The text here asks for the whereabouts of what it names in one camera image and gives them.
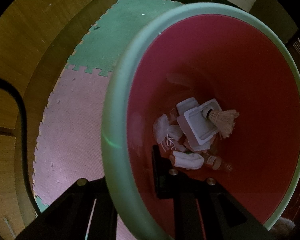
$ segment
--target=plastic bottle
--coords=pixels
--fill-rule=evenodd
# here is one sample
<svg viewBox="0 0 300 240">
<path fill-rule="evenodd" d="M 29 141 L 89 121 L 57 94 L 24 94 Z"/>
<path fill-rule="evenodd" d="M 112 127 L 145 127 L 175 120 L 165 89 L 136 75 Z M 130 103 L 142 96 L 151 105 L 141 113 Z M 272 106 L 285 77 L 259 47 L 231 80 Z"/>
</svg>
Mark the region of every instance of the plastic bottle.
<svg viewBox="0 0 300 240">
<path fill-rule="evenodd" d="M 213 170 L 223 170 L 223 171 L 232 171 L 233 166 L 230 163 L 225 162 L 223 159 L 221 159 L 218 156 L 210 155 L 209 153 L 202 154 L 202 157 L 204 158 L 203 165 L 211 168 Z"/>
</svg>

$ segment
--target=foam floor mat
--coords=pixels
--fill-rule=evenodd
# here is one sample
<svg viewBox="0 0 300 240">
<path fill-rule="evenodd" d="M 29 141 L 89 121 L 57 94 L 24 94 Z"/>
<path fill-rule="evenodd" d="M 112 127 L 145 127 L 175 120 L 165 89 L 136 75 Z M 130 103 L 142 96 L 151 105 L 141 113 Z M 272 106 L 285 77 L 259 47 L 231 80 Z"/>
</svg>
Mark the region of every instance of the foam floor mat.
<svg viewBox="0 0 300 240">
<path fill-rule="evenodd" d="M 68 59 L 69 65 L 73 70 L 86 67 L 86 73 L 92 73 L 94 68 L 101 69 L 99 75 L 107 77 L 139 30 L 180 5 L 169 0 L 119 0 L 84 35 Z"/>
<path fill-rule="evenodd" d="M 104 176 L 101 114 L 111 72 L 142 27 L 180 5 L 168 0 L 119 0 L 76 46 L 50 94 L 37 137 L 33 190 L 42 210 L 77 179 Z M 135 239 L 120 218 L 117 239 Z"/>
</svg>

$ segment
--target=trash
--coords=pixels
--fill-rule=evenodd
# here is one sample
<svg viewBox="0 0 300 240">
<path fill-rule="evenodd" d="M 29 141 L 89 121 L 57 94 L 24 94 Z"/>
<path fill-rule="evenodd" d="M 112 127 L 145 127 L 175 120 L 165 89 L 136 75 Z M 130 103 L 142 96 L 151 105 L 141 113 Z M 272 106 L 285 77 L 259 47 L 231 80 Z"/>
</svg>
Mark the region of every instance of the trash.
<svg viewBox="0 0 300 240">
<path fill-rule="evenodd" d="M 225 162 L 220 157 L 216 157 L 208 153 L 205 153 L 202 156 L 204 158 L 205 167 L 209 167 L 213 170 L 223 170 L 228 172 L 232 171 L 233 169 L 232 164 Z"/>
<path fill-rule="evenodd" d="M 183 145 L 186 146 L 192 152 L 201 152 L 204 150 L 209 150 L 211 144 L 210 144 L 210 141 L 207 141 L 206 143 L 204 143 L 202 145 L 191 147 L 191 145 L 189 144 L 188 138 L 186 138 Z"/>
<path fill-rule="evenodd" d="M 192 148 L 206 143 L 219 132 L 218 128 L 202 115 L 202 111 L 208 107 L 221 110 L 218 102 L 212 99 L 198 107 L 185 111 L 177 118 L 178 124 Z"/>
<path fill-rule="evenodd" d="M 166 144 L 168 147 L 173 147 L 173 138 L 170 138 L 169 135 L 166 137 Z"/>
<path fill-rule="evenodd" d="M 178 141 L 172 140 L 173 147 L 175 151 L 186 152 L 188 149 L 184 147 L 182 144 L 179 144 Z"/>
<path fill-rule="evenodd" d="M 171 150 L 171 148 L 167 146 L 165 140 L 163 140 L 163 141 L 160 143 L 160 145 L 161 145 L 161 147 L 162 147 L 162 149 L 163 149 L 164 152 L 167 152 L 168 150 Z"/>
<path fill-rule="evenodd" d="M 188 98 L 176 104 L 179 115 L 183 115 L 185 111 L 198 107 L 199 103 L 195 98 Z"/>
<path fill-rule="evenodd" d="M 173 122 L 177 121 L 177 117 L 178 117 L 178 112 L 175 108 L 173 108 L 170 111 L 170 120 L 169 120 L 169 124 L 172 124 Z"/>
<path fill-rule="evenodd" d="M 234 119 L 239 116 L 239 113 L 232 109 L 226 111 L 214 110 L 206 108 L 202 111 L 204 118 L 209 119 L 220 131 L 223 138 L 227 138 L 232 133 L 235 125 Z"/>
<path fill-rule="evenodd" d="M 186 154 L 183 152 L 174 151 L 169 159 L 173 166 L 185 168 L 187 170 L 200 169 L 204 163 L 204 158 L 197 153 Z"/>
<path fill-rule="evenodd" d="M 218 154 L 218 146 L 221 141 L 221 136 L 218 134 L 215 134 L 211 139 L 210 139 L 210 149 L 209 149 L 209 154 L 216 156 Z"/>
<path fill-rule="evenodd" d="M 169 125 L 168 127 L 168 135 L 174 140 L 178 141 L 183 136 L 183 131 L 178 125 Z"/>
<path fill-rule="evenodd" d="M 163 114 L 153 124 L 153 134 L 156 142 L 161 143 L 168 134 L 169 120 Z"/>
</svg>

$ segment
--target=green rim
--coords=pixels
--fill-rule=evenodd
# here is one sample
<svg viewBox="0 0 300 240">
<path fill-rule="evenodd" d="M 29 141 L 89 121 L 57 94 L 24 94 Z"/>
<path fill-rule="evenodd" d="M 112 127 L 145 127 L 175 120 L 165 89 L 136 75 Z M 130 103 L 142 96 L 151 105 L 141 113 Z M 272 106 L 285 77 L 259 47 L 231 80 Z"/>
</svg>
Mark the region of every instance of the green rim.
<svg viewBox="0 0 300 240">
<path fill-rule="evenodd" d="M 102 114 L 101 142 L 105 177 L 114 205 L 127 228 L 138 239 L 171 239 L 153 219 L 137 190 L 127 150 L 126 113 L 135 71 L 153 40 L 174 23 L 200 14 L 231 16 L 249 23 L 265 34 L 280 50 L 295 78 L 300 95 L 300 74 L 280 39 L 254 16 L 231 6 L 194 3 L 172 9 L 144 27 L 130 42 L 110 80 Z M 270 229 L 286 208 L 300 177 L 300 153 L 290 186 L 281 203 L 265 222 Z"/>
</svg>

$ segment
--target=bolt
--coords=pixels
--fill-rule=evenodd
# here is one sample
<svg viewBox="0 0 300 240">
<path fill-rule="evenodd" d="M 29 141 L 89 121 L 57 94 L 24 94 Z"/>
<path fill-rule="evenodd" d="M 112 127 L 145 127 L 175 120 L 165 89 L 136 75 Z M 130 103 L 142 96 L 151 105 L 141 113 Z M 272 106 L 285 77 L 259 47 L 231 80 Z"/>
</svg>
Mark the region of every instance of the bolt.
<svg viewBox="0 0 300 240">
<path fill-rule="evenodd" d="M 214 186 L 216 184 L 216 180 L 214 178 L 208 178 L 207 184 L 210 186 Z"/>
<path fill-rule="evenodd" d="M 78 185 L 78 186 L 84 186 L 87 182 L 88 182 L 87 179 L 81 178 L 81 179 L 78 179 L 78 180 L 77 180 L 77 185 Z"/>
<path fill-rule="evenodd" d="M 179 173 L 179 172 L 178 172 L 178 170 L 176 170 L 176 169 L 170 169 L 170 170 L 169 170 L 169 174 L 172 175 L 172 176 L 176 176 L 178 173 Z"/>
</svg>

